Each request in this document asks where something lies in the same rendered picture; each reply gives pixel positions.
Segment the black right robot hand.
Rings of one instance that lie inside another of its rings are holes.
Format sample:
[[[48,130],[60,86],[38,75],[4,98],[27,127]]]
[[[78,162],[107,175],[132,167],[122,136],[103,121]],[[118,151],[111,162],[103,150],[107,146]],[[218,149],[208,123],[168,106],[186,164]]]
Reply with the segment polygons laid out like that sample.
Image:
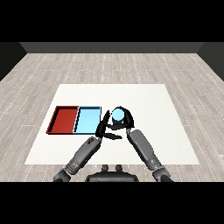
[[[126,129],[134,128],[134,119],[130,111],[122,106],[116,107],[116,109],[121,109],[124,112],[123,121],[121,124],[118,124],[120,126],[119,130],[124,128]]]

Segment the red shallow open box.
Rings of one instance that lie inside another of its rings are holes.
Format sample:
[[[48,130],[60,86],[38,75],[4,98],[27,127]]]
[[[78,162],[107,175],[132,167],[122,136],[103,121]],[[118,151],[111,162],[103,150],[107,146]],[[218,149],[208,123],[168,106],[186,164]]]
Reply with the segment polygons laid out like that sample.
[[[57,106],[46,130],[48,135],[72,135],[78,106]]]

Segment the light blue shallow open box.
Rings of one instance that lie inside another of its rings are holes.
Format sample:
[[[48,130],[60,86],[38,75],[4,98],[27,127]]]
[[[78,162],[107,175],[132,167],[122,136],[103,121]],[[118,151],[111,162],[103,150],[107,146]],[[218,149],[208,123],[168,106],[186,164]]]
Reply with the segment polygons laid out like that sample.
[[[100,106],[80,106],[75,118],[73,133],[75,135],[93,135],[101,120]]]

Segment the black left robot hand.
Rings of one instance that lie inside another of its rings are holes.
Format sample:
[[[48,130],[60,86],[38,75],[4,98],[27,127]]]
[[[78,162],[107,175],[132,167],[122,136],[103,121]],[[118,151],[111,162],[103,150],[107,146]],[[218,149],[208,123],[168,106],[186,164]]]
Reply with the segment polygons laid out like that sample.
[[[108,124],[109,118],[110,118],[110,113],[109,111],[107,111],[103,119],[99,122],[96,128],[95,136],[100,139],[103,139],[104,137],[108,139],[112,139],[112,140],[122,139],[121,136],[118,136],[116,134],[106,133],[106,128],[109,128],[112,130],[118,130],[120,128],[118,124]]]

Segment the small blue can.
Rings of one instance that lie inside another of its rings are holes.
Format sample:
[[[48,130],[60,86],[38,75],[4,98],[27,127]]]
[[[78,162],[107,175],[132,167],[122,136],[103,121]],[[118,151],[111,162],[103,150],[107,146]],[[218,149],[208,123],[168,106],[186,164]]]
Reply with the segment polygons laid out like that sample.
[[[123,122],[124,112],[120,108],[115,108],[112,111],[113,124],[121,124]]]

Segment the dark grey robot body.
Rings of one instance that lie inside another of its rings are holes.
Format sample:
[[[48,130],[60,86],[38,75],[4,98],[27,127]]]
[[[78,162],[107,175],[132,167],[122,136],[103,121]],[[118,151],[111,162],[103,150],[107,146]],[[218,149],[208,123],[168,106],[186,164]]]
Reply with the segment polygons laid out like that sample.
[[[124,172],[120,164],[115,166],[115,171],[109,171],[109,166],[104,164],[100,172],[88,175],[86,182],[138,182],[138,178]]]

